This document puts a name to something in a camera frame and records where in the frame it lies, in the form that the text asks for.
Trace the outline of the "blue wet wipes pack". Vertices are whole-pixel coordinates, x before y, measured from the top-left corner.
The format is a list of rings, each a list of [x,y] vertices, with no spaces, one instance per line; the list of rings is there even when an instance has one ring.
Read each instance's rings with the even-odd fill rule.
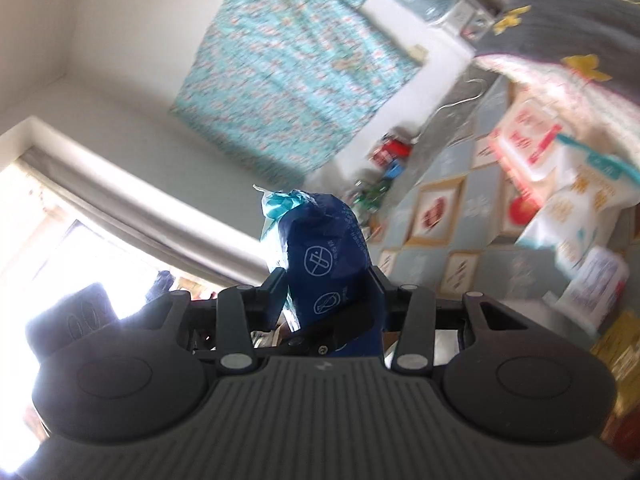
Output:
[[[262,192],[265,226],[260,246],[270,270],[286,272],[288,299],[283,307],[293,333],[328,322],[332,314],[352,314],[372,326],[348,336],[328,352],[334,356],[382,356],[382,314],[366,307],[360,280],[372,266],[358,220],[332,194]]]

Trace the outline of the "pink white wipes pack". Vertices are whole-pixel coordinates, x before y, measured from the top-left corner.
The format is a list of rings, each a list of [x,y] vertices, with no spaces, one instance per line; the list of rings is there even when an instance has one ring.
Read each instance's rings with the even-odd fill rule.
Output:
[[[560,133],[570,129],[557,114],[530,96],[518,96],[488,136],[491,151],[506,176],[537,208],[544,206],[555,182],[555,152]]]

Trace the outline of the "grey blanket yellow flowers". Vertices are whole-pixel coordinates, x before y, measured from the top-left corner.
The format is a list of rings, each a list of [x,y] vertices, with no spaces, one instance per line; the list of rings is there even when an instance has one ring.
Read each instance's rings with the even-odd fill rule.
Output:
[[[639,103],[639,0],[510,0],[476,57],[510,56],[579,72]]]

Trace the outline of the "red cans cluster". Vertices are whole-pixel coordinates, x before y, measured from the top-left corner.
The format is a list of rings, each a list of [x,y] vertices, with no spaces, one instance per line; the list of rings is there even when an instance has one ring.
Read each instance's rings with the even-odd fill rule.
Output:
[[[406,160],[412,152],[409,140],[396,134],[386,134],[370,153],[370,161],[383,171],[383,178],[393,180],[404,172]]]

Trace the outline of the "teal floral hanging cloth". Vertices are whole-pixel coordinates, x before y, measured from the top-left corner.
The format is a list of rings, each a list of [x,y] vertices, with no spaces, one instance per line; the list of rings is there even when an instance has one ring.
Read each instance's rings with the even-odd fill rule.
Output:
[[[172,114],[268,182],[299,185],[419,70],[365,2],[224,0]]]

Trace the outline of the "yellow snack packet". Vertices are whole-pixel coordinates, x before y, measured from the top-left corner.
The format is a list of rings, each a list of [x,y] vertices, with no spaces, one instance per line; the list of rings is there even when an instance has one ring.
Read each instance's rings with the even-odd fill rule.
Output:
[[[624,417],[639,405],[639,318],[624,311],[592,347],[612,373],[617,389],[613,413]]]

